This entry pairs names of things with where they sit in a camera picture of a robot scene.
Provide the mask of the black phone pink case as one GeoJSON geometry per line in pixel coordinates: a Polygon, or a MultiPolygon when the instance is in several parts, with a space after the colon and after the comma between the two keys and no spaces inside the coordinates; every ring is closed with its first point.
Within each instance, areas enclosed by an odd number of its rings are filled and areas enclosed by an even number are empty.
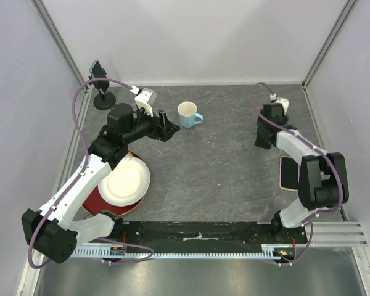
{"type": "Polygon", "coordinates": [[[297,191],[299,181],[298,163],[291,157],[282,156],[279,165],[279,185],[281,189],[297,191]]]}

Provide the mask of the black round-base phone stand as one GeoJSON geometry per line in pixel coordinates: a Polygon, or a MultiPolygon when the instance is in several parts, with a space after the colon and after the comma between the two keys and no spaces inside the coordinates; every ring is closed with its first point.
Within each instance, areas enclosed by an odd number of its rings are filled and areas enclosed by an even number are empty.
{"type": "Polygon", "coordinates": [[[97,90],[97,95],[94,97],[93,104],[98,110],[108,110],[116,103],[116,97],[108,91],[108,81],[95,81],[91,85],[97,90]]]}

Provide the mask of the black phone clear case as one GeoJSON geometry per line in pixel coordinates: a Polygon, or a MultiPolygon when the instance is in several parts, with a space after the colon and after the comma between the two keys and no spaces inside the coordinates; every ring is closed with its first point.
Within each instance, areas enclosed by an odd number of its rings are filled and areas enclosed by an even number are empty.
{"type": "MultiPolygon", "coordinates": [[[[107,74],[105,70],[102,68],[100,62],[98,60],[95,60],[90,69],[90,78],[106,78],[107,74]]],[[[99,91],[100,94],[105,95],[108,91],[110,83],[105,80],[101,81],[95,81],[93,82],[94,87],[99,91]]]]}

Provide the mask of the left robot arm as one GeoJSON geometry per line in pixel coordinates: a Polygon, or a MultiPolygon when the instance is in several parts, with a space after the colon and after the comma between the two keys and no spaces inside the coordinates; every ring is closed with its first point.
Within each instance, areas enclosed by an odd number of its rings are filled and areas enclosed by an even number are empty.
{"type": "Polygon", "coordinates": [[[132,108],[120,103],[107,114],[104,125],[95,140],[86,148],[86,155],[63,187],[39,210],[28,209],[21,217],[28,263],[33,263],[33,251],[58,264],[66,261],[80,245],[104,237],[118,242],[123,235],[121,218],[104,210],[94,217],[74,221],[80,206],[97,185],[107,177],[127,155],[128,146],[147,136],[167,142],[180,130],[169,121],[164,111],[148,115],[145,108],[132,108]]]}

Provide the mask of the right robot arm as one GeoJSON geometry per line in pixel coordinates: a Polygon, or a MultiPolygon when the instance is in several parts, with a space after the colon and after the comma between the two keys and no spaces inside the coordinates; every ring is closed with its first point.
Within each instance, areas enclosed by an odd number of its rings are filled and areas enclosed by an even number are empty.
{"type": "Polygon", "coordinates": [[[298,197],[276,212],[271,221],[271,238],[279,243],[292,236],[292,228],[306,225],[323,212],[333,212],[349,200],[345,157],[328,152],[304,138],[289,125],[289,101],[276,100],[263,105],[257,120],[255,146],[284,151],[295,162],[298,197]]]}

